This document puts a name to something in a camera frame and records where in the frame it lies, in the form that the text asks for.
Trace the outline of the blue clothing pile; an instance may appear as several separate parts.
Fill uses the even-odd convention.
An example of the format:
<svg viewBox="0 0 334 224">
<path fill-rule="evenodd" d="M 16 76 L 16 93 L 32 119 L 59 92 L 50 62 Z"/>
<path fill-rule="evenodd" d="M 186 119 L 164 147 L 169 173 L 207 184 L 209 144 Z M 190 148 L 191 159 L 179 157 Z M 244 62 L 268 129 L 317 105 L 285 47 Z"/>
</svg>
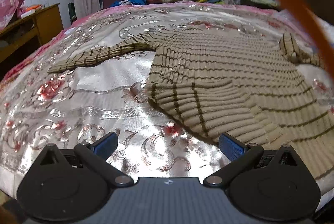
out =
<svg viewBox="0 0 334 224">
<path fill-rule="evenodd" d="M 120 5 L 145 5 L 146 0 L 118 0 L 113 2 L 110 7 L 120 6 Z"/>
</svg>

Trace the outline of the beige brown-striped knit sweater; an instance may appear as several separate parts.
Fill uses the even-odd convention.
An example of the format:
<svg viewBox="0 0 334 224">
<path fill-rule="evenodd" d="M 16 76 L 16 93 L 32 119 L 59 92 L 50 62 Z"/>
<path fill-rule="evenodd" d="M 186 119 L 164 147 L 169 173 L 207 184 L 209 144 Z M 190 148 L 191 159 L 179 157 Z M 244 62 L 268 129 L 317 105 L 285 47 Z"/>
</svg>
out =
<svg viewBox="0 0 334 224">
<path fill-rule="evenodd" d="M 154 52 L 148 99 L 194 134 L 217 141 L 227 133 L 266 149 L 288 144 L 313 177 L 333 170 L 333 115 L 295 66 L 320 61 L 303 53 L 291 34 L 274 45 L 234 31 L 146 31 L 60 60 L 50 72 L 95 66 L 133 51 Z"/>
</svg>

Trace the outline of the floral satin bedspread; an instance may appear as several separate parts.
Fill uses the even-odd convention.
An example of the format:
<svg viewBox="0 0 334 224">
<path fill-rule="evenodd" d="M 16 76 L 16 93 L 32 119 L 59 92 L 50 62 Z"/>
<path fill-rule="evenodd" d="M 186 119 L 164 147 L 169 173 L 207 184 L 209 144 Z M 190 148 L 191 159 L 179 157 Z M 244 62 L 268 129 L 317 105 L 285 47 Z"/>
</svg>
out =
<svg viewBox="0 0 334 224">
<path fill-rule="evenodd" d="M 228 164 L 218 140 L 194 134 L 148 99 L 145 89 L 153 51 L 133 51 L 95 66 L 51 73 L 50 67 L 86 50 L 111 47 L 146 31 L 198 28 L 261 36 L 279 45 L 284 34 L 308 57 L 317 57 L 280 13 L 251 6 L 174 3 L 118 6 L 94 13 L 54 38 L 32 62 L 1 83 L 1 190 L 14 197 L 42 149 L 72 149 L 113 131 L 118 147 L 108 163 L 137 179 L 197 177 Z M 296 69 L 318 103 L 333 106 L 323 64 L 298 61 Z M 322 195 L 333 195 L 333 170 L 315 178 Z"/>
</svg>

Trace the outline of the wooden side cabinet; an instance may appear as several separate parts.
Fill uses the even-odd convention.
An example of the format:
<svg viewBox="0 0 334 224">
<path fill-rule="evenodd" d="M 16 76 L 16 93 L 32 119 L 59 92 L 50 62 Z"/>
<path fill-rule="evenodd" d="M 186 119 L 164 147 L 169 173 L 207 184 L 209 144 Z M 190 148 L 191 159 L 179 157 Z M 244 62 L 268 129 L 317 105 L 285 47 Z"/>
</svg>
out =
<svg viewBox="0 0 334 224">
<path fill-rule="evenodd" d="M 48 43 L 63 30 L 59 5 L 53 4 L 38 10 L 23 19 L 17 20 L 1 31 L 1 62 L 9 58 L 15 51 L 37 38 L 40 46 Z"/>
</svg>

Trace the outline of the pink floral bedding on cabinet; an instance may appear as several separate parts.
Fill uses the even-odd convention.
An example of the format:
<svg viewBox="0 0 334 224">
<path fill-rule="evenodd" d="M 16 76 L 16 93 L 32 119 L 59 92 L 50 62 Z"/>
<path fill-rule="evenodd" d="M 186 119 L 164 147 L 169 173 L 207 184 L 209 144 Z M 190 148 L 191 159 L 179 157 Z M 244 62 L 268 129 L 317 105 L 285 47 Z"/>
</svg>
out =
<svg viewBox="0 0 334 224">
<path fill-rule="evenodd" d="M 3 30 L 10 23 L 13 16 L 20 18 L 24 11 L 25 0 L 0 0 L 0 29 Z"/>
</svg>

